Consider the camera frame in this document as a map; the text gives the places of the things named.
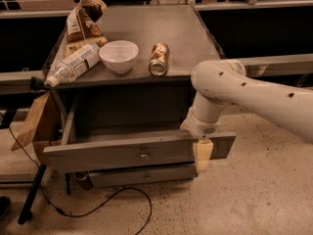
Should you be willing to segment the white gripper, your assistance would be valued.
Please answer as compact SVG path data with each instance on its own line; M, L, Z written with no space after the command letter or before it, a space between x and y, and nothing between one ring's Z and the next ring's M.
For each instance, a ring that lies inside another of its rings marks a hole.
M204 139L208 134L219 129L220 121L213 123L199 120L192 110L189 110L186 118L180 124L182 131L189 131L197 139ZM213 151L213 143L210 139L199 140L193 146L195 156L195 166L197 173L205 172L209 165L209 160Z

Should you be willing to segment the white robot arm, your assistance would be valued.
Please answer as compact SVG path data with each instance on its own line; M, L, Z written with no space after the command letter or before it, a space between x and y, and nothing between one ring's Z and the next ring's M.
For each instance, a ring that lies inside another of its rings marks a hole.
M198 173L208 168L213 153L210 135L232 103L313 142L312 90L249 78L238 60L201 62L192 70L191 82L196 96L181 128L198 140L193 145Z

